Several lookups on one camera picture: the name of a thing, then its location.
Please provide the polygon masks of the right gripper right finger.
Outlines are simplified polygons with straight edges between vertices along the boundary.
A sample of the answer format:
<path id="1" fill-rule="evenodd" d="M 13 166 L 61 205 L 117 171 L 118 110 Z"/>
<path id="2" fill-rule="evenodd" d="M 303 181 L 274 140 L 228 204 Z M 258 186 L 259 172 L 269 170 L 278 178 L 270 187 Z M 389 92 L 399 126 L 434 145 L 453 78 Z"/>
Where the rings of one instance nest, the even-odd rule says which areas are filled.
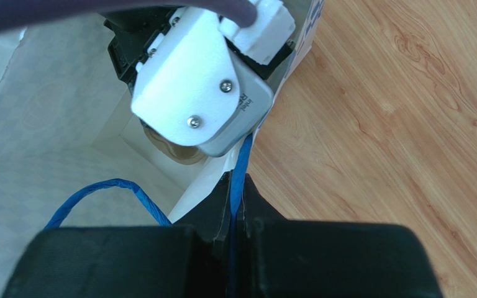
<path id="1" fill-rule="evenodd" d="M 240 297 L 442 297 L 415 233 L 390 223 L 284 218 L 245 178 Z"/>

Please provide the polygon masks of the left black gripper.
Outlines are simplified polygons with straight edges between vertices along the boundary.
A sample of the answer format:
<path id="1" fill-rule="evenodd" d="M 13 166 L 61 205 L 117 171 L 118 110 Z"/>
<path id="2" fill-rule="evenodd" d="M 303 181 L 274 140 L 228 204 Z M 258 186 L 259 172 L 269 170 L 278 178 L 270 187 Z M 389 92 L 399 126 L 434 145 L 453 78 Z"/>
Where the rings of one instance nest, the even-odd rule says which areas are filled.
<path id="1" fill-rule="evenodd" d="M 172 74 L 172 89 L 201 87 L 242 94 L 249 82 L 278 89 L 294 51 L 294 16 L 284 4 L 257 4 L 253 25 L 241 28 L 208 9 L 151 6 L 108 12 L 108 46 L 130 91 Z"/>

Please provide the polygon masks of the grey pulp cup carrier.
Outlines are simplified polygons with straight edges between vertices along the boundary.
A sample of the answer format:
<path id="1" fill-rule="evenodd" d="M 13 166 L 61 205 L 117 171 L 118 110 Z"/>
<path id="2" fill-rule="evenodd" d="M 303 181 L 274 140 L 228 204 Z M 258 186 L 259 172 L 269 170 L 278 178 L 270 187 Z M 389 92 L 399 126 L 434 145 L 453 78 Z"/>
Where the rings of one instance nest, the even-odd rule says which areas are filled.
<path id="1" fill-rule="evenodd" d="M 206 157 L 198 147 L 187 147 L 170 142 L 151 127 L 145 126 L 143 131 L 160 152 L 179 164 L 194 165 Z"/>

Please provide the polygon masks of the blue checkered paper bag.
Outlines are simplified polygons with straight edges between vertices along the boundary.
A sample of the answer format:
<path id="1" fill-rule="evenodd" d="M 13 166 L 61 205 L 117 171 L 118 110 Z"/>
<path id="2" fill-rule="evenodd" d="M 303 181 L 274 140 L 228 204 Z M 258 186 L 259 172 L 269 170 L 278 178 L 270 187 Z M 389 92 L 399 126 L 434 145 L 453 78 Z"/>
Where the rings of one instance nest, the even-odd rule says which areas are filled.
<path id="1" fill-rule="evenodd" d="M 116 75 L 108 12 L 151 6 L 208 9 L 246 28 L 254 1 L 0 1 L 0 297 L 27 245 L 73 194 L 110 179 L 139 185 L 175 223 L 230 172 L 228 277 L 236 293 L 235 238 L 255 138 L 288 77 L 311 49 L 323 1 L 282 1 L 294 16 L 291 64 L 268 113 L 225 155 L 182 165 L 144 134 L 132 93 Z M 64 227 L 154 226 L 136 195 L 86 196 Z"/>

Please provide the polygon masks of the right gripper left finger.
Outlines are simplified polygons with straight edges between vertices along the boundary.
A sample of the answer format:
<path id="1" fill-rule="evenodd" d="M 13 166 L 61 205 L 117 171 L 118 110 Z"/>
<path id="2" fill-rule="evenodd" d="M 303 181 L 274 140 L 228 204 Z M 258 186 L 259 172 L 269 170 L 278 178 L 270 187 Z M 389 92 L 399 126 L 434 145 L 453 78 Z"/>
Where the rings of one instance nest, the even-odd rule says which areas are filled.
<path id="1" fill-rule="evenodd" d="M 229 189 L 223 174 L 211 193 L 172 223 L 142 188 L 110 179 L 84 187 L 59 207 L 27 245 L 4 297 L 231 297 Z M 64 227 L 86 196 L 131 190 L 154 226 Z"/>

